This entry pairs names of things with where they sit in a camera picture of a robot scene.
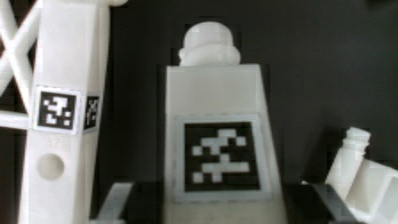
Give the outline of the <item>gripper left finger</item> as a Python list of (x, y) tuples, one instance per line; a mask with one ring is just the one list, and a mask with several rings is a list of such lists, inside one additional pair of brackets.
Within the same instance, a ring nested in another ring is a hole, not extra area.
[(116, 182), (87, 224), (162, 224), (160, 202), (157, 182)]

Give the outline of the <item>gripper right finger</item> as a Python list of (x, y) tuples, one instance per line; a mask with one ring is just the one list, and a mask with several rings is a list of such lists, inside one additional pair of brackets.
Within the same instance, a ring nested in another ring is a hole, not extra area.
[(290, 224), (363, 224), (329, 184), (285, 186)]

